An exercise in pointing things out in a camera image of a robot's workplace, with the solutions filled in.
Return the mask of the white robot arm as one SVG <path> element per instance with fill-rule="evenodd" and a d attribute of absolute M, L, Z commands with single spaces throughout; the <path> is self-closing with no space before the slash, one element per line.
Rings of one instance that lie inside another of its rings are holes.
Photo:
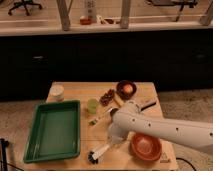
<path fill-rule="evenodd" d="M 133 100 L 127 101 L 112 116 L 108 135 L 125 141 L 133 131 L 174 142 L 213 155 L 213 124 L 145 116 Z"/>

